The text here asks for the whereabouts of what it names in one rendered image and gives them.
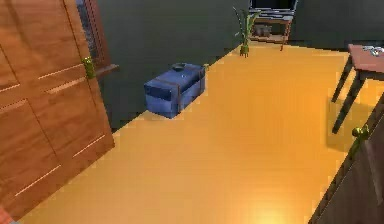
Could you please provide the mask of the grey object on shelf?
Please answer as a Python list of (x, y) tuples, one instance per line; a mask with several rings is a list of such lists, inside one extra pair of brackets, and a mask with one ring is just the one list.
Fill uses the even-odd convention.
[(256, 25), (254, 27), (254, 33), (256, 36), (269, 37), (271, 35), (272, 27), (268, 25)]

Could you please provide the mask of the green house plant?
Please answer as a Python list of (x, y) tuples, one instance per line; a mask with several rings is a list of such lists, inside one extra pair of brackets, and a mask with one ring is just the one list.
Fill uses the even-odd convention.
[(249, 35), (251, 33), (255, 20), (258, 18), (260, 12), (257, 11), (250, 13), (249, 11), (244, 9), (238, 11), (235, 7), (233, 7), (233, 10), (238, 20), (240, 29), (239, 34), (241, 35), (240, 55), (247, 58), (249, 55)]

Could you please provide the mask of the brown wooden television stand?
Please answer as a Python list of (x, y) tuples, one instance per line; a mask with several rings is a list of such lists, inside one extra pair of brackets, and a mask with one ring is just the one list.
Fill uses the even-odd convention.
[[(291, 25), (294, 19), (293, 11), (277, 11), (277, 10), (257, 10), (260, 12), (258, 18), (252, 27), (250, 39), (257, 42), (279, 44), (280, 50), (283, 50), (287, 44)], [(256, 36), (254, 27), (256, 25), (268, 25), (272, 27), (271, 35), (269, 37)]]

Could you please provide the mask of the brown wooden room door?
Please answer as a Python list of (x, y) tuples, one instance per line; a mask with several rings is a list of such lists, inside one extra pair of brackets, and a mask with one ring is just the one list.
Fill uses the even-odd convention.
[(0, 206), (15, 220), (114, 146), (75, 0), (0, 0)]

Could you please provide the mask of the reddish table with dark legs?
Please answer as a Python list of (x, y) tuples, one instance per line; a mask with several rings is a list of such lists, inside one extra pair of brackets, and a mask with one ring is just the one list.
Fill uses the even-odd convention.
[(333, 93), (331, 99), (333, 103), (337, 101), (351, 69), (355, 70), (356, 75), (333, 125), (334, 134), (338, 133), (365, 81), (369, 79), (384, 81), (384, 53), (375, 57), (369, 51), (364, 51), (362, 47), (363, 45), (348, 45), (349, 55)]

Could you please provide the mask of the small grey white object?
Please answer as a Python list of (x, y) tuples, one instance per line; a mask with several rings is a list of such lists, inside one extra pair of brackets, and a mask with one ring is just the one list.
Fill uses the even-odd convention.
[(369, 51), (375, 57), (379, 57), (382, 53), (384, 53), (384, 48), (382, 47), (363, 46), (362, 49), (364, 51)]

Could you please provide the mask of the brown framed window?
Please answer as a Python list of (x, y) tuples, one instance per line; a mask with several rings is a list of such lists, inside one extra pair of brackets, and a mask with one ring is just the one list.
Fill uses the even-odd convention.
[(96, 75), (118, 70), (119, 66), (110, 59), (97, 0), (76, 0), (76, 5)]

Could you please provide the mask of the blue chest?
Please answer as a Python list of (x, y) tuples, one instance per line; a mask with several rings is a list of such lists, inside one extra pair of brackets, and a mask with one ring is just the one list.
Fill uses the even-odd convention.
[(144, 84), (147, 110), (172, 119), (205, 91), (205, 68), (185, 63), (183, 71), (171, 68)]

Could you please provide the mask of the dark brown room door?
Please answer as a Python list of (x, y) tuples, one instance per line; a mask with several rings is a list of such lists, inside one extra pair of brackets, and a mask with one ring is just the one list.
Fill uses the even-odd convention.
[(384, 224), (384, 93), (365, 125), (370, 135), (349, 152), (307, 224)]

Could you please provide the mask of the black television set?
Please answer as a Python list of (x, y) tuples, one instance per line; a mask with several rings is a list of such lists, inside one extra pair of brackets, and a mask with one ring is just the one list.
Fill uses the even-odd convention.
[(298, 0), (250, 0), (250, 8), (256, 10), (295, 11)]

